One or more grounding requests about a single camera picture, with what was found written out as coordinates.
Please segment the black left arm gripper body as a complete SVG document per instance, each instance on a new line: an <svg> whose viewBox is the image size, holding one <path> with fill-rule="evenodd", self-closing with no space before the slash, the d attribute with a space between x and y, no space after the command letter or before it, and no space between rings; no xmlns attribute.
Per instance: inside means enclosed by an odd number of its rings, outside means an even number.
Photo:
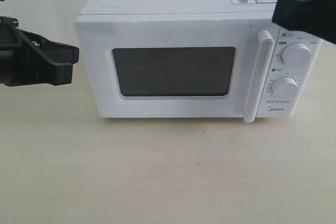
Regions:
<svg viewBox="0 0 336 224"><path fill-rule="evenodd" d="M18 28L18 19L1 17L1 84L8 87L41 84L39 56L29 45L42 48L42 36Z"/></svg>

